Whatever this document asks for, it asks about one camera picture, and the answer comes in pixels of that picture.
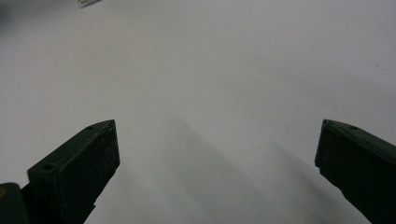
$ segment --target white tabletop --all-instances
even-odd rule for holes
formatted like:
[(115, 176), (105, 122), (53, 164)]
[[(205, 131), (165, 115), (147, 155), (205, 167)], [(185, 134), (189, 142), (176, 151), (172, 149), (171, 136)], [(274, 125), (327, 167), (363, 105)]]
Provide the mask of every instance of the white tabletop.
[(396, 144), (393, 0), (0, 0), (0, 183), (117, 122), (86, 223), (368, 223), (321, 122)]

